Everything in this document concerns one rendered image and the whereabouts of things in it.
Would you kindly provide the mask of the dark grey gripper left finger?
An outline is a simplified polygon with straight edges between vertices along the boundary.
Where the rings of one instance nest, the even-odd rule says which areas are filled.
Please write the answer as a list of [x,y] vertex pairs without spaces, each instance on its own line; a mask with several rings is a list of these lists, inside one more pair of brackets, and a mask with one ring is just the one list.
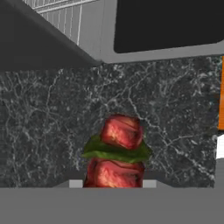
[[82,188],[85,174],[79,171],[72,171],[66,175],[64,182],[58,184],[58,187],[65,188]]

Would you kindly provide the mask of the red green kebab skewer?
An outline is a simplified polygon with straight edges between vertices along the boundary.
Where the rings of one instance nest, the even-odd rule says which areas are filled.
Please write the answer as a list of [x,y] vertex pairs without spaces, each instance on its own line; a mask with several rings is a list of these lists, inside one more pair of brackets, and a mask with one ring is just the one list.
[[112,115],[101,133],[90,137],[82,156],[90,159],[84,187],[142,188],[152,149],[138,118]]

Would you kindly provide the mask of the toaster oven door, black glass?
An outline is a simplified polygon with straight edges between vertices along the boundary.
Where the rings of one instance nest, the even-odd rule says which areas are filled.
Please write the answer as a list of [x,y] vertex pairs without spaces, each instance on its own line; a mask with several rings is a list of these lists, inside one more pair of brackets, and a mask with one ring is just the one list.
[[224,0],[104,0],[101,59],[224,55]]

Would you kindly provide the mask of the grey toaster oven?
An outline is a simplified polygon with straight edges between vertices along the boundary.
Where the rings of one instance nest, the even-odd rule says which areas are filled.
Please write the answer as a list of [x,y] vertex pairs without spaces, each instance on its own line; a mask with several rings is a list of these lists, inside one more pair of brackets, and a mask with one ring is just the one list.
[[0,0],[0,71],[99,66],[107,4],[84,7],[76,45],[22,0]]

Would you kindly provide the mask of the orange box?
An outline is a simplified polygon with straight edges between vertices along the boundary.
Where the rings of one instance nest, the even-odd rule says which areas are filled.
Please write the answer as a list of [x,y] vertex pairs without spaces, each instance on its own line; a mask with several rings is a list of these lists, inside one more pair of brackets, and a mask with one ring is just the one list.
[[219,106],[219,130],[224,130],[224,56],[222,56],[221,84],[220,84],[220,106]]

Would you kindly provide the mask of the white block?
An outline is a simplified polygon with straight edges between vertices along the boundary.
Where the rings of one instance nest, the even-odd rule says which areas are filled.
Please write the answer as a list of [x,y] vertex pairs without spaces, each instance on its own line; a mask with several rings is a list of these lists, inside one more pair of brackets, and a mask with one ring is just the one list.
[[224,158],[224,135],[217,138],[216,158]]

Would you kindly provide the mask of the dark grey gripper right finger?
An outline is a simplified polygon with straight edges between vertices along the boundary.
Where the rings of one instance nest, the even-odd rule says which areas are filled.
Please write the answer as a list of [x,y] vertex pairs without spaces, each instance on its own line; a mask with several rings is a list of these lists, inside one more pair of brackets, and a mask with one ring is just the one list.
[[165,175],[158,171],[146,171],[143,175],[143,188],[169,187]]

